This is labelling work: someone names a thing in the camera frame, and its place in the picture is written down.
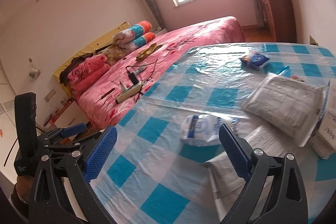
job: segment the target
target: blue and white package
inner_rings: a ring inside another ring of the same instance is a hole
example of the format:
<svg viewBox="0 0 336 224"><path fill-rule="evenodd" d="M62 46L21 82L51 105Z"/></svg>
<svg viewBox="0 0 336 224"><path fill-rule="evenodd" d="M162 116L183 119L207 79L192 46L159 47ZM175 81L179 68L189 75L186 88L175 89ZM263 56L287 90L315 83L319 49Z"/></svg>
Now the blue and white package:
<svg viewBox="0 0 336 224"><path fill-rule="evenodd" d="M193 146L220 145L219 127L226 123L236 132L238 123L238 119L232 119L226 115L221 116L218 117L211 114L188 116L181 124L181 141Z"/></svg>
<svg viewBox="0 0 336 224"><path fill-rule="evenodd" d="M269 63L268 57L257 52L249 52L247 55L242 56L240 60L244 66L253 70L261 70Z"/></svg>

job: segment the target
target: blue and white checkered tablecloth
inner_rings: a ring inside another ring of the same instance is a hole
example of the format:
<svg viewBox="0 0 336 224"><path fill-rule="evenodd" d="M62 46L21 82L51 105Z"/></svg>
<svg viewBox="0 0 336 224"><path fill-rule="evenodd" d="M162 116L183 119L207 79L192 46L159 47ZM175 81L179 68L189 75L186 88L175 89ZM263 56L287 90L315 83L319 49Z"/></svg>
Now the blue and white checkered tablecloth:
<svg viewBox="0 0 336 224"><path fill-rule="evenodd" d="M241 66L248 50L264 52L264 71ZM289 66L309 84L326 85L336 74L336 58L325 48L287 43L240 43L193 48L173 64L117 125L118 140L91 185L118 224L219 223L205 162L220 146L193 147L179 139L188 115L225 113L239 117L246 136L261 120L240 104L265 77ZM310 222L336 188L336 154L315 152L301 163Z"/></svg>

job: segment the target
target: wooden floor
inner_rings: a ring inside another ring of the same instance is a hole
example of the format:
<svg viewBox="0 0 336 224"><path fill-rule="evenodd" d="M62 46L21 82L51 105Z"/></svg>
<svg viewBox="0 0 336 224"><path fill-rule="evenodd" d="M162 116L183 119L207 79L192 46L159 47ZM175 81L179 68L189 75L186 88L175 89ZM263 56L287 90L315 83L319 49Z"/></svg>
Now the wooden floor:
<svg viewBox="0 0 336 224"><path fill-rule="evenodd" d="M255 29L243 29L243 33L246 38L246 42L272 42L273 38L266 28L255 28Z"/></svg>

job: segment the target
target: pink bedspread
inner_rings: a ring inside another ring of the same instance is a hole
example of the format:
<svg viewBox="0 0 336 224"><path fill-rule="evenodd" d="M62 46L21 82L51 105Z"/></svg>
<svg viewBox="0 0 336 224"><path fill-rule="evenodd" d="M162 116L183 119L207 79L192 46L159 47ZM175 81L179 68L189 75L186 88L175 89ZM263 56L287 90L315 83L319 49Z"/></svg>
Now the pink bedspread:
<svg viewBox="0 0 336 224"><path fill-rule="evenodd" d="M138 76L138 79L145 80L152 74L152 80L142 87L142 92L144 93L188 49L234 42L245 42L241 26L235 17L202 22L161 35L126 56L124 60L121 59L115 63L107 73L79 98L78 104L95 128L103 129L108 125L116 125L132 108L137 98L137 95L135 95L121 104L116 104L115 102L115 98L122 91L119 81L127 86L132 85L127 76L126 66L150 64L157 60L154 72L154 65L149 65ZM163 44L163 46L144 61L136 62L135 58L138 52L152 43Z"/></svg>

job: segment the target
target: object hanging on wall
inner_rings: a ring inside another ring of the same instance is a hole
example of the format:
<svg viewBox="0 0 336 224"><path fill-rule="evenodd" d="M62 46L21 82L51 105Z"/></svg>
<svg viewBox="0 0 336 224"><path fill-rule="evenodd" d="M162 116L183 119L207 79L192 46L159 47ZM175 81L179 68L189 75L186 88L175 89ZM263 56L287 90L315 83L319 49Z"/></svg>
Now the object hanging on wall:
<svg viewBox="0 0 336 224"><path fill-rule="evenodd" d="M33 60L31 58L29 58L29 63L30 63L29 77L31 78L30 80L35 80L41 74L41 71L34 66Z"/></svg>

